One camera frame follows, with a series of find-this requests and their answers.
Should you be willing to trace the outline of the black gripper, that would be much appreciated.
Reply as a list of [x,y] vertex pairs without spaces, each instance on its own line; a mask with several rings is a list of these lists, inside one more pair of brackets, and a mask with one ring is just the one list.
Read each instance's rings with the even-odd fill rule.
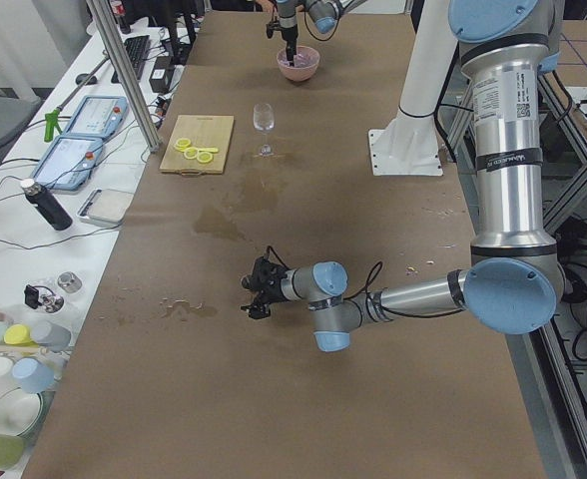
[[287,302],[282,289],[282,281],[288,277],[289,267],[283,262],[271,245],[254,263],[251,274],[241,280],[242,287],[255,296],[248,305],[243,305],[251,319],[265,319],[271,316],[273,303]]
[[294,66],[295,55],[297,53],[297,18],[296,16],[278,17],[272,19],[266,26],[267,37],[271,38],[275,31],[282,34],[286,41],[286,58],[290,66]]

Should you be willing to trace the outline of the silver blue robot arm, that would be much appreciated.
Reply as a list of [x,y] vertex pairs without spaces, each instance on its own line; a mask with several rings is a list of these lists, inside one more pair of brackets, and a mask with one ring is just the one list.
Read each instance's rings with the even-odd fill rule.
[[275,303],[303,300],[325,352],[347,348],[351,333],[365,324],[399,317],[468,311],[505,334],[547,324],[565,275],[556,241],[543,226],[537,79],[556,67],[563,8],[560,1],[425,2],[397,115],[370,132],[377,175],[438,175],[434,120],[449,66],[459,61],[471,89],[479,203],[470,268],[413,286],[364,286],[348,294],[341,264],[291,268],[267,251],[242,281],[254,296],[248,316],[263,319]]
[[294,58],[297,54],[297,7],[301,6],[306,14],[310,15],[316,30],[319,33],[328,33],[332,28],[337,26],[339,19],[347,12],[363,4],[365,0],[353,1],[294,1],[278,0],[276,2],[276,12],[272,14],[272,19],[267,24],[267,37],[271,38],[275,31],[279,31],[283,40],[286,42],[286,58],[290,66],[294,66]]

